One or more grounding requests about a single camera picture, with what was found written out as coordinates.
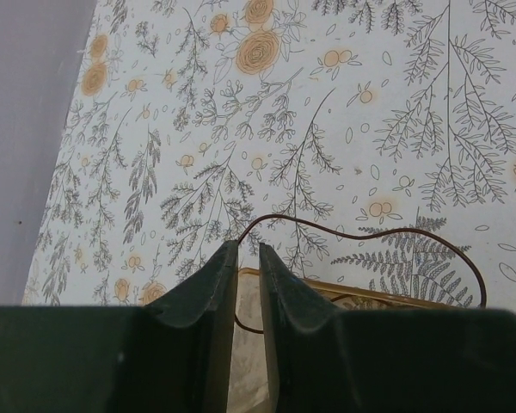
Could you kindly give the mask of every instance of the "fabric surface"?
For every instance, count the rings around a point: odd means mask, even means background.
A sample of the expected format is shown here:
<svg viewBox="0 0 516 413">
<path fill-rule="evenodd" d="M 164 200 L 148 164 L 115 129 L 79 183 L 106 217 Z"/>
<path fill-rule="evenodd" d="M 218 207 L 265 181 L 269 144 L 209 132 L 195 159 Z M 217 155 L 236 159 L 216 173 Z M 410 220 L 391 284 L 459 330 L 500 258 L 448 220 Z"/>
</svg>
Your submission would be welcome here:
<svg viewBox="0 0 516 413">
<path fill-rule="evenodd" d="M 142 305 L 256 216 L 413 226 L 516 311 L 516 2 L 101 0 L 26 304 Z M 296 274 L 474 306 L 420 236 L 363 243 L 265 222 Z"/>
</svg>

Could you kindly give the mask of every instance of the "botanical pattern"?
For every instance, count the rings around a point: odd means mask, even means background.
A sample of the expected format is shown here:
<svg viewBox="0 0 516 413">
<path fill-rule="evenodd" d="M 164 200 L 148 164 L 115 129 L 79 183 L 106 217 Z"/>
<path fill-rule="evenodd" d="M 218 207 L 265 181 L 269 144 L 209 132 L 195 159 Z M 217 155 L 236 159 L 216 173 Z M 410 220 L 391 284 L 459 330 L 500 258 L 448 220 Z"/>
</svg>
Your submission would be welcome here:
<svg viewBox="0 0 516 413">
<path fill-rule="evenodd" d="M 516 1 L 100 0 L 25 304 L 145 305 L 258 216 L 434 232 L 516 311 Z M 458 306 L 442 245 L 275 219 L 298 276 Z"/>
</svg>

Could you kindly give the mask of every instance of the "fern print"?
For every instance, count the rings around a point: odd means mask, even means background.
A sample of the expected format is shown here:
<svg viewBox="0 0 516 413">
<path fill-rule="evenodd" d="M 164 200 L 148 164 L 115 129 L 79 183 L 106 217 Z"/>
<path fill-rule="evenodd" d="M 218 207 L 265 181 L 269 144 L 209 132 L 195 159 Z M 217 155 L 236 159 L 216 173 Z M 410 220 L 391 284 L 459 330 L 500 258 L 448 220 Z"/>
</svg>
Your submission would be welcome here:
<svg viewBox="0 0 516 413">
<path fill-rule="evenodd" d="M 126 0 L 116 0 L 113 6 L 113 19 L 111 21 L 111 34 L 117 33 L 120 25 L 124 23 L 128 17 L 128 6 Z"/>
<path fill-rule="evenodd" d="M 510 0 L 469 0 L 470 5 L 474 4 L 474 13 L 483 16 L 480 30 L 485 30 L 491 37 L 501 39 L 502 35 L 510 34 L 506 29 L 501 28 L 505 23 L 511 26 L 516 24 L 516 1 Z"/>
<path fill-rule="evenodd" d="M 105 102 L 93 102 L 92 108 L 88 112 L 84 113 L 84 102 L 75 100 L 71 104 L 71 117 L 67 121 L 63 132 L 62 145 L 71 145 L 73 134 L 75 135 L 75 142 L 78 145 L 84 145 L 87 140 L 92 146 L 102 145 L 103 142 L 107 140 L 107 132 L 109 128 L 109 124 L 107 123 L 107 111 L 111 105 L 111 101 L 116 95 L 117 92 L 113 93 L 113 95 Z M 91 134 L 87 137 L 86 129 L 98 114 L 97 125 L 92 126 Z M 79 125 L 82 125 L 82 127 L 75 133 Z"/>
<path fill-rule="evenodd" d="M 134 235 L 141 231 L 144 226 L 144 213 L 141 211 L 140 203 L 144 198 L 145 204 L 153 194 L 157 193 L 157 174 L 155 167 L 161 162 L 161 139 L 159 132 L 147 129 L 147 145 L 145 150 L 138 151 L 132 161 L 132 173 L 128 180 L 133 193 L 128 198 L 124 208 L 126 225 L 124 227 L 123 243 L 131 243 Z"/>
<path fill-rule="evenodd" d="M 163 15 L 171 17 L 175 12 L 175 6 L 177 3 L 177 0 L 155 0 L 151 7 L 151 11 L 154 11 L 155 13 L 163 13 Z"/>
<path fill-rule="evenodd" d="M 186 81 L 178 89 L 177 94 L 184 103 L 184 105 L 178 109 L 178 114 L 174 118 L 174 127 L 177 131 L 183 131 L 185 129 L 189 123 L 188 110 L 190 108 L 195 109 L 197 101 L 195 90 L 196 77 L 198 75 L 204 77 L 206 73 L 208 73 L 206 62 L 201 61 L 199 55 L 210 46 L 210 43 L 208 42 L 204 29 L 195 28 L 191 15 L 189 15 L 187 10 L 186 13 L 189 17 L 189 24 L 186 27 L 183 42 L 176 52 L 176 55 L 179 55 L 188 49 L 186 63 L 178 70 L 178 75 L 184 77 Z"/>
<path fill-rule="evenodd" d="M 245 98 L 240 96 L 243 92 L 243 84 L 238 80 L 235 84 L 228 80 L 227 87 L 219 93 L 225 99 L 222 105 L 223 113 L 218 109 L 216 90 L 206 89 L 205 96 L 201 100 L 203 110 L 196 113 L 193 123 L 196 126 L 213 126 L 211 139 L 217 143 L 220 139 L 229 138 L 229 124 L 238 114 L 243 114 L 243 120 L 237 123 L 235 136 L 241 139 L 252 139 L 255 136 L 253 117 L 263 102 L 272 98 L 272 107 L 264 114 L 262 129 L 257 132 L 257 135 L 259 139 L 265 139 L 267 142 L 274 138 L 276 143 L 283 143 L 285 139 L 290 139 L 295 134 L 292 126 L 297 114 L 289 108 L 288 94 L 292 81 L 301 71 L 302 68 L 282 83 L 262 81 L 261 90 Z"/>
<path fill-rule="evenodd" d="M 169 266 L 177 263 L 182 253 L 192 256 L 181 259 L 175 275 L 185 280 L 206 263 L 203 244 L 237 239 L 256 216 L 249 197 L 252 187 L 241 180 L 231 168 L 233 150 L 222 163 L 210 163 L 191 182 L 174 185 L 172 195 L 161 204 L 162 219 L 167 230 L 175 231 L 175 238 L 167 242 L 170 248 Z M 262 238 L 254 228 L 245 241 L 250 253 L 258 253 Z"/>
<path fill-rule="evenodd" d="M 50 271 L 42 286 L 45 302 L 52 305 L 61 305 L 59 296 L 67 288 L 67 274 L 71 271 L 71 258 L 65 254 L 68 242 L 69 235 L 61 234 L 53 247 Z"/>
<path fill-rule="evenodd" d="M 345 8 L 351 10 L 350 23 L 365 27 L 370 34 L 377 21 L 380 28 L 392 32 L 393 35 L 403 33 L 405 15 L 422 13 L 422 2 L 419 0 L 314 0 L 311 8 L 322 15 L 339 15 Z"/>
<path fill-rule="evenodd" d="M 195 11 L 195 15 L 205 6 L 210 6 L 210 11 L 214 11 L 214 6 L 218 6 L 221 9 L 222 3 L 228 3 L 228 1 L 229 0 L 202 0 L 199 8 Z"/>
<path fill-rule="evenodd" d="M 392 111 L 386 128 L 376 131 L 384 137 L 375 140 L 380 155 L 395 162 L 405 151 L 417 158 L 443 155 L 426 173 L 430 182 L 421 186 L 427 207 L 438 213 L 447 200 L 461 207 L 488 200 L 504 203 L 502 155 L 516 155 L 516 128 L 509 123 L 513 116 L 487 96 L 487 85 L 501 83 L 505 68 L 495 59 L 494 48 L 483 45 L 485 39 L 453 37 L 451 7 L 449 2 L 439 15 L 423 16 L 409 30 L 405 43 L 413 52 L 406 80 L 427 86 L 404 109 Z M 433 109 L 438 99 L 445 101 L 443 111 Z"/>
<path fill-rule="evenodd" d="M 83 223 L 82 207 L 80 200 L 80 177 L 71 166 L 75 147 L 67 151 L 67 159 L 58 162 L 53 171 L 52 184 L 48 200 L 44 207 L 40 232 L 36 240 L 36 248 L 43 251 L 53 243 L 50 224 L 59 219 L 63 224 L 78 228 Z"/>
<path fill-rule="evenodd" d="M 445 218 L 426 218 L 417 213 L 414 225 L 424 231 L 439 231 L 447 223 Z M 378 228 L 359 228 L 368 234 L 381 232 Z M 381 243 L 391 249 L 373 253 L 352 254 L 331 262 L 361 266 L 380 278 L 373 278 L 369 288 L 373 291 L 424 299 L 436 303 L 469 307 L 474 296 L 463 287 L 462 277 L 451 270 L 457 256 L 441 243 L 414 233 L 392 234 L 381 238 Z M 470 246 L 459 247 L 467 251 Z"/>
<path fill-rule="evenodd" d="M 319 110 L 333 91 L 334 89 L 323 98 L 317 107 L 300 145 L 287 144 L 286 148 L 281 151 L 281 154 L 286 155 L 287 158 L 282 161 L 273 161 L 269 182 L 275 186 L 282 185 L 287 191 L 287 199 L 273 205 L 274 213 L 296 217 L 298 211 L 308 211 L 313 212 L 314 220 L 318 221 L 319 219 L 326 219 L 334 209 L 328 202 L 315 199 L 314 190 L 310 185 L 310 172 L 306 169 L 304 161 L 304 154 L 307 151 L 311 152 L 311 164 L 319 168 L 320 174 L 323 172 L 340 174 L 341 167 L 334 165 L 335 158 L 324 150 L 322 143 L 324 131 L 319 129 L 316 123 Z M 284 223 L 283 219 L 274 219 L 267 227 L 274 229 L 279 223 Z M 305 273 L 305 267 L 311 265 L 311 262 L 306 259 L 306 255 L 315 251 L 320 260 L 324 256 L 328 256 L 326 239 L 299 223 L 295 223 L 291 238 L 296 241 L 296 245 L 286 247 L 286 256 L 283 259 L 292 272 L 304 278 L 310 278 Z"/>
<path fill-rule="evenodd" d="M 94 288 L 92 299 L 99 305 L 110 305 L 111 304 L 111 293 L 108 291 L 109 287 L 109 272 L 107 276 L 101 279 L 101 282 Z"/>
<path fill-rule="evenodd" d="M 90 247 L 97 247 L 94 252 L 94 265 L 100 272 L 107 269 L 113 260 L 113 255 L 109 250 L 109 241 L 104 235 L 107 228 L 110 230 L 114 226 L 114 214 L 108 209 L 105 197 L 108 198 L 110 204 L 117 201 L 120 196 L 120 191 L 113 188 L 111 164 L 114 163 L 117 168 L 123 170 L 128 167 L 125 158 L 120 153 L 122 137 L 119 135 L 119 130 L 130 110 L 120 120 L 119 127 L 111 140 L 111 145 L 108 148 L 103 148 L 98 158 L 92 163 L 89 174 L 90 178 L 98 182 L 98 187 L 88 195 L 86 207 L 90 209 L 92 206 L 97 206 L 97 218 L 92 219 L 93 224 L 90 230 Z"/>
<path fill-rule="evenodd" d="M 150 35 L 148 22 L 140 22 L 136 26 L 136 38 L 138 39 L 139 49 L 155 58 L 159 37 L 156 34 Z"/>
</svg>

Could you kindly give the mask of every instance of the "brown wire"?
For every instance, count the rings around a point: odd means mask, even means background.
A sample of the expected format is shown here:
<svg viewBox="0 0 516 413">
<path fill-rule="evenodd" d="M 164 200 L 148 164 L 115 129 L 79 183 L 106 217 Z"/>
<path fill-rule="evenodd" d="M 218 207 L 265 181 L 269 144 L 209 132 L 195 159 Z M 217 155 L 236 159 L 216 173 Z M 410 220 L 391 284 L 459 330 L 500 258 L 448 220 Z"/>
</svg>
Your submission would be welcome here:
<svg viewBox="0 0 516 413">
<path fill-rule="evenodd" d="M 342 295 L 337 295 L 336 297 L 333 297 L 332 299 L 330 299 L 330 302 L 331 303 L 335 303 L 336 301 L 340 301 L 341 299 L 347 299 L 349 297 L 352 297 L 351 294 L 342 294 Z M 382 303 L 384 305 L 387 305 L 388 307 L 393 307 L 394 305 L 388 301 L 385 301 L 383 299 L 372 299 L 374 301 L 377 301 L 379 303 Z"/>
<path fill-rule="evenodd" d="M 316 224 L 315 222 L 310 222 L 305 219 L 289 217 L 288 215 L 283 215 L 280 213 L 269 213 L 267 215 L 262 215 L 261 217 L 258 217 L 257 219 L 252 221 L 250 223 L 250 225 L 244 230 L 243 234 L 241 234 L 241 236 L 237 240 L 237 243 L 239 245 L 241 245 L 244 238 L 247 237 L 247 235 L 250 233 L 250 231 L 252 231 L 252 229 L 255 226 L 257 226 L 260 222 L 265 221 L 266 219 L 286 219 L 287 221 L 308 225 L 313 228 L 317 228 L 320 231 L 325 231 L 329 234 L 336 235 L 337 237 L 352 239 L 354 241 L 366 241 L 369 239 L 381 238 L 381 237 L 386 237 L 387 235 L 399 234 L 399 233 L 405 233 L 405 232 L 419 234 L 424 237 L 429 237 L 429 238 L 433 239 L 434 241 L 437 241 L 437 242 L 443 244 L 449 250 L 454 252 L 455 255 L 457 255 L 459 258 L 461 258 L 466 263 L 466 265 L 469 266 L 469 268 L 474 273 L 474 276 L 476 277 L 476 280 L 478 281 L 478 285 L 480 287 L 480 307 L 484 308 L 488 302 L 488 294 L 486 291 L 485 282 L 483 281 L 482 274 L 480 273 L 480 270 L 478 269 L 478 267 L 471 261 L 471 259 L 469 259 L 469 257 L 463 251 L 461 251 L 455 245 L 453 245 L 449 241 L 445 240 L 444 238 L 434 235 L 428 231 L 420 230 L 418 228 L 396 228 L 393 230 L 381 231 L 381 232 L 377 232 L 375 234 L 369 234 L 369 235 L 351 235 L 351 234 L 345 234 L 344 232 L 339 232 L 337 230 L 332 230 L 330 228 L 327 228 L 326 226 L 319 225 L 319 224 Z M 342 299 L 342 298 L 345 298 L 345 297 L 339 296 L 339 297 L 334 298 L 333 301 L 336 301 L 337 299 Z M 249 331 L 249 332 L 255 333 L 255 334 L 264 334 L 263 330 L 256 330 L 251 327 L 247 327 L 246 325 L 241 323 L 241 321 L 237 317 L 237 314 L 235 315 L 235 322 L 243 330 L 246 330 L 246 331 Z"/>
</svg>

